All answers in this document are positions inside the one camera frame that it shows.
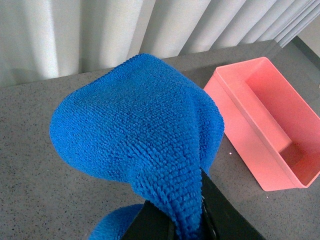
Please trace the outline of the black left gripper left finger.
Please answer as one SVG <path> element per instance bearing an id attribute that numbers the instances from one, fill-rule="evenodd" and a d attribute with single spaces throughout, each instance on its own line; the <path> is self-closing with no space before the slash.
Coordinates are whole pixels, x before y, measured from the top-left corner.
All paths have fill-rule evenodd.
<path id="1" fill-rule="evenodd" d="M 146 200 L 121 240 L 177 240 L 172 220 Z"/>

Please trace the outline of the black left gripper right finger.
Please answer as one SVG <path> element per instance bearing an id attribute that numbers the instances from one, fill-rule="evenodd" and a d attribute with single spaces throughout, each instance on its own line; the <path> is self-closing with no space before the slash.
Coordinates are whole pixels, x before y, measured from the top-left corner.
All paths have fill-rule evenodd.
<path id="1" fill-rule="evenodd" d="M 264 240 L 202 170 L 202 225 L 205 240 Z"/>

